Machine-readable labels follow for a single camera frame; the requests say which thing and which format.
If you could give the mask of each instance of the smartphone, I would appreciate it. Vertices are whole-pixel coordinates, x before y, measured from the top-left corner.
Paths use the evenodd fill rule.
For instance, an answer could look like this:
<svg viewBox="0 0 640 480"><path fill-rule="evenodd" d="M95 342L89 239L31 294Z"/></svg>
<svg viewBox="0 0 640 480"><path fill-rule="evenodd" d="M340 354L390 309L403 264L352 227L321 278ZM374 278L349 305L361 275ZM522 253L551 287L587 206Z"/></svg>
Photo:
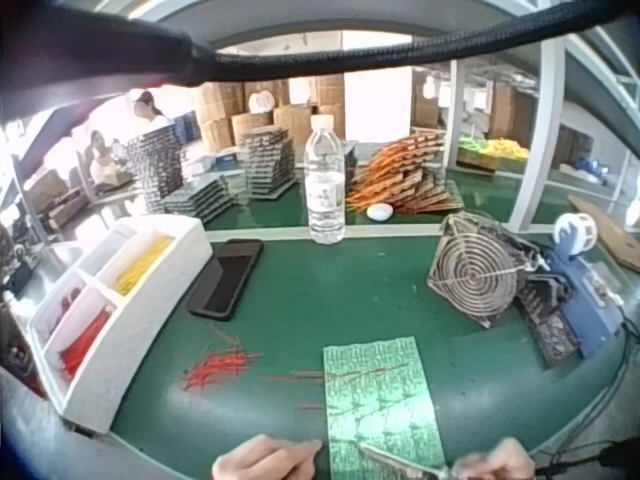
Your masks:
<svg viewBox="0 0 640 480"><path fill-rule="evenodd" d="M229 240L196 280L187 310L199 317L229 321L262 254L260 240Z"/></svg>

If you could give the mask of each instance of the person's right hand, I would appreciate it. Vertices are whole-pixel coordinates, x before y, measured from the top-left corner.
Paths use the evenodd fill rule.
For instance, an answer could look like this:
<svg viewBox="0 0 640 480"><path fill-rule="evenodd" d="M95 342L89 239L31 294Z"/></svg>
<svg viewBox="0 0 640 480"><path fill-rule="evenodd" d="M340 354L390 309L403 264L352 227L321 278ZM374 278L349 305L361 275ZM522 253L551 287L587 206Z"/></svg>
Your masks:
<svg viewBox="0 0 640 480"><path fill-rule="evenodd" d="M322 442L293 443L258 435L213 464L214 480L311 480Z"/></svg>
<svg viewBox="0 0 640 480"><path fill-rule="evenodd" d="M530 480L536 464L515 438L505 438L489 453L472 453L459 459L453 473L461 479Z"/></svg>

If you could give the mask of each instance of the circuit board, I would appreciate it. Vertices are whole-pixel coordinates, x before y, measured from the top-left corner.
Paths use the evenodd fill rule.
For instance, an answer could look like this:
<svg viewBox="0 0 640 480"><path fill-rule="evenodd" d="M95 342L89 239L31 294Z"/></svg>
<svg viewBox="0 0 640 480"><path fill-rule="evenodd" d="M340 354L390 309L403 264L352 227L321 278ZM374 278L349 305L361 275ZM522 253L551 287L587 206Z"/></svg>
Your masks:
<svg viewBox="0 0 640 480"><path fill-rule="evenodd" d="M397 478L367 458L367 443L425 466L444 464L429 388L413 337L324 349L333 480Z"/></svg>

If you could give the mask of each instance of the bottle label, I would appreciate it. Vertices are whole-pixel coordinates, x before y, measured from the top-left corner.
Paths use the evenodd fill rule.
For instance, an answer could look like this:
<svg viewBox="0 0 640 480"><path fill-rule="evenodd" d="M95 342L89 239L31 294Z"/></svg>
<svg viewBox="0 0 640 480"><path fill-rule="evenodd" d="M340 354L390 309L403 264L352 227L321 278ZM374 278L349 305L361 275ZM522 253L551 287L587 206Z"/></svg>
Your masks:
<svg viewBox="0 0 640 480"><path fill-rule="evenodd" d="M305 181L307 191L307 208L314 212L331 212L343 208L344 180L339 182Z"/></svg>

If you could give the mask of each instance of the clear plastic bottle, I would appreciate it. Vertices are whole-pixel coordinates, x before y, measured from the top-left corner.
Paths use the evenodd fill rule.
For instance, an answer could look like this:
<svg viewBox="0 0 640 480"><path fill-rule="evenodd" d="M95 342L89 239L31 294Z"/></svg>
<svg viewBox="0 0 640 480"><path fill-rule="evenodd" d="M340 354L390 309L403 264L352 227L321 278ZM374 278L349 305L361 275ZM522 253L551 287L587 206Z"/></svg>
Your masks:
<svg viewBox="0 0 640 480"><path fill-rule="evenodd" d="M304 155L311 238L326 245L344 237L344 152L333 133L333 115L313 115Z"/></svg>

